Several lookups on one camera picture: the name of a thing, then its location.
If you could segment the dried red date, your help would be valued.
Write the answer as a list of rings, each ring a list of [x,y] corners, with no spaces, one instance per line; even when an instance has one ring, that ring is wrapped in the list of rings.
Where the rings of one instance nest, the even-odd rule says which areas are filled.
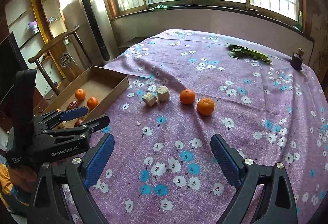
[[[66,110],[72,110],[76,109],[78,107],[78,102],[77,101],[72,101],[66,108]]]
[[[78,127],[79,125],[81,125],[83,122],[83,119],[78,119],[75,124],[74,124],[74,127]]]

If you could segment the large front orange tangerine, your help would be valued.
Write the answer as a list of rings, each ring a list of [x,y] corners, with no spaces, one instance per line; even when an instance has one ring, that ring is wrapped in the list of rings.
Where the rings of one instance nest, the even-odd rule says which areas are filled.
[[[87,100],[87,107],[90,110],[93,110],[97,105],[98,105],[98,99],[96,97],[92,96]]]

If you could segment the white yam chunk back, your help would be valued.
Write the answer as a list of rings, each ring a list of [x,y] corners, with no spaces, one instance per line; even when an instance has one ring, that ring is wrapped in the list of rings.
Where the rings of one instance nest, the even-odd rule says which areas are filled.
[[[166,86],[160,86],[157,88],[157,97],[160,103],[169,101],[170,94],[169,89]]]

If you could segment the large white yam chunk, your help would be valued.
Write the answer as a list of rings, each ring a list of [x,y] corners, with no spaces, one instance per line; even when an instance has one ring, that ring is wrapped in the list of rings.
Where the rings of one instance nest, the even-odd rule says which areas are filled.
[[[58,125],[58,127],[59,127],[60,129],[64,128],[65,126],[66,126],[66,121],[62,121],[62,122]]]

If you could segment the cardboard box tray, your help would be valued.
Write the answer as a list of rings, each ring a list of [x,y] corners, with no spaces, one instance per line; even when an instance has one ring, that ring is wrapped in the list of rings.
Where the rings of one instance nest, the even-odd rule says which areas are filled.
[[[107,115],[109,107],[128,86],[127,75],[92,66],[63,89],[43,112],[64,111],[73,101],[77,102],[78,107],[88,107],[88,101],[91,99],[91,105],[94,107],[87,108],[87,114],[81,117],[86,122],[103,114]]]

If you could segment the wooden chair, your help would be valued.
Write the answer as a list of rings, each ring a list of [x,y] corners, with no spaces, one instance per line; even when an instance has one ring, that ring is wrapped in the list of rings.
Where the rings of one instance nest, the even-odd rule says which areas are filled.
[[[55,51],[54,61],[58,64],[59,70],[61,70],[64,73],[63,78],[67,78],[69,82],[74,81],[74,79],[76,79],[80,74],[82,74],[83,71],[78,67],[73,57],[69,54],[64,44],[64,40],[66,38],[68,38],[70,35],[73,35],[78,45],[80,46],[80,49],[82,50],[83,54],[88,60],[88,63],[83,62],[83,59],[78,54],[78,50],[75,49],[75,51],[78,54],[78,57],[80,58],[84,69],[88,69],[92,65],[92,61],[88,56],[80,37],[77,34],[79,27],[80,26],[77,24],[73,29],[63,32],[59,34],[57,37],[51,39],[39,50],[39,52],[35,56],[29,58],[28,60],[30,64],[35,63],[37,65],[37,68],[39,69],[39,71],[45,78],[46,82],[49,84],[49,86],[55,92],[56,95],[58,95],[61,91],[59,90],[57,85],[52,81],[49,73],[46,72],[45,68],[39,61],[39,58],[43,56],[44,53],[47,52],[50,53],[52,48],[54,47],[56,48],[56,46],[59,45],[59,50]]]

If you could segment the purple plush toy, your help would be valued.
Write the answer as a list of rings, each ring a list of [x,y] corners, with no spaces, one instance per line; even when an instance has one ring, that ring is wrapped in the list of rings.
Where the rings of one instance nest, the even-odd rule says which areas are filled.
[[[32,31],[32,34],[37,34],[40,30],[38,29],[38,23],[36,21],[30,21],[28,23],[29,28]]]

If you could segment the purple floral tablecloth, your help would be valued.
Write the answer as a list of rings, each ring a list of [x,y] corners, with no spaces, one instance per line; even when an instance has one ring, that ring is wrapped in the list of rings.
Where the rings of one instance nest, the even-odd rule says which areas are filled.
[[[228,45],[266,54],[271,64],[232,58]],[[307,66],[265,46],[195,31],[162,32],[106,65],[129,87],[109,107],[114,151],[91,194],[109,223],[215,223],[233,197],[211,149],[221,134],[260,165],[282,162],[299,223],[307,223],[327,194],[327,101]],[[157,88],[170,99],[160,103]],[[193,104],[180,102],[191,89]],[[152,107],[142,97],[157,97]],[[203,116],[197,103],[215,103]]]

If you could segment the tall standing air conditioner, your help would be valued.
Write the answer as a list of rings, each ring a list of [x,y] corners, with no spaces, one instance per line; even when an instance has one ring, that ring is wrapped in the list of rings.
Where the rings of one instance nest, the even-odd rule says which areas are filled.
[[[93,65],[104,66],[119,56],[104,0],[79,0],[85,21],[78,35]]]

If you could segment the dark small jar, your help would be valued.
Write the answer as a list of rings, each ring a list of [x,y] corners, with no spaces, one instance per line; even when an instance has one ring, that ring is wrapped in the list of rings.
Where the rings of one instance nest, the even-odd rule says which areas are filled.
[[[297,52],[292,55],[290,64],[296,71],[302,70],[303,55],[304,50],[302,48],[298,48]]]

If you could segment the green cloth on sill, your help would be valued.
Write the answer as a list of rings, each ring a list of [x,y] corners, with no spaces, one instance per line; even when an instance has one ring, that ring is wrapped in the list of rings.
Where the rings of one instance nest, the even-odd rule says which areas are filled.
[[[153,12],[160,12],[160,11],[165,11],[165,10],[168,10],[169,6],[166,6],[166,5],[163,5],[163,4],[160,4],[160,5],[157,5],[155,7],[152,8],[152,11]]]

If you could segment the green leafy vegetable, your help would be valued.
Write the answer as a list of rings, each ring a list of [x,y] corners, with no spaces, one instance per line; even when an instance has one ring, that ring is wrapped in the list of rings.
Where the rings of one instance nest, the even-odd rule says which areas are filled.
[[[258,52],[257,50],[247,48],[245,46],[241,45],[228,45],[227,46],[229,52],[228,55],[232,58],[253,58],[255,60],[263,61],[267,64],[271,64],[270,58],[261,52]]]

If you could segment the green bottle on sill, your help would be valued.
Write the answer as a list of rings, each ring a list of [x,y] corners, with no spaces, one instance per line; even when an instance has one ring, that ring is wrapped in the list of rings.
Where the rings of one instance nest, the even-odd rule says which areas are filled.
[[[300,11],[298,15],[298,29],[300,31],[302,30],[302,22],[303,22],[303,16],[302,16],[302,11]]]

